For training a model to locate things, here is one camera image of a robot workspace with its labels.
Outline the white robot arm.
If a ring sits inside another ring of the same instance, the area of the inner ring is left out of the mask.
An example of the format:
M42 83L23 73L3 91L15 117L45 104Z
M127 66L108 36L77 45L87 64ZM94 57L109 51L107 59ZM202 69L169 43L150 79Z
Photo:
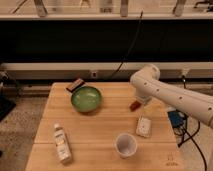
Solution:
M160 70L153 64L145 65L130 77L136 97L146 101L151 96L196 118L213 129L213 96L179 88L159 80Z

